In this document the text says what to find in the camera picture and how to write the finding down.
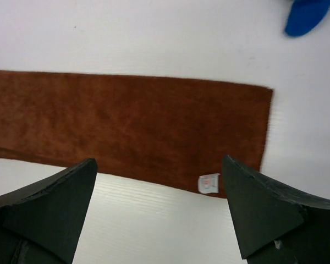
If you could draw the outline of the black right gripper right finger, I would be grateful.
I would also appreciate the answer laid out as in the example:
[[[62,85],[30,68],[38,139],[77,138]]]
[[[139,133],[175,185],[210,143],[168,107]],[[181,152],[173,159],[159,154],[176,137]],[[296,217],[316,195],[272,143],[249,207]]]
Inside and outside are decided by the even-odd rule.
[[[330,263],[330,200],[223,159],[223,183],[242,259]]]

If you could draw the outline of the blue towel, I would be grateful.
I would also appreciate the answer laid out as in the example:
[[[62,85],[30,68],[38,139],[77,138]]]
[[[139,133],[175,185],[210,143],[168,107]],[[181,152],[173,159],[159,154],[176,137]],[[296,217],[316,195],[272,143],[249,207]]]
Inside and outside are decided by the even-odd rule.
[[[284,33],[301,37],[313,30],[327,15],[330,0],[295,0],[287,16]]]

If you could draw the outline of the brown towel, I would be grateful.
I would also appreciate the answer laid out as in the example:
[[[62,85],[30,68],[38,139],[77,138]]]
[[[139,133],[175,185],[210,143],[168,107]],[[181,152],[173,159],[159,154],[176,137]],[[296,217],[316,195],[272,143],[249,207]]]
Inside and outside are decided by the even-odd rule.
[[[197,192],[231,155],[259,170],[273,91],[154,76],[0,70],[0,158]]]

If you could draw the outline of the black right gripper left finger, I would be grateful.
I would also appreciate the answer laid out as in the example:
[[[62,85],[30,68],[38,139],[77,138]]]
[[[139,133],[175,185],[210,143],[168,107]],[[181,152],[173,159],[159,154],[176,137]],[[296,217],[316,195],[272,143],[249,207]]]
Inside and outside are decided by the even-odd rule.
[[[72,263],[97,175],[88,158],[0,196],[0,263]]]

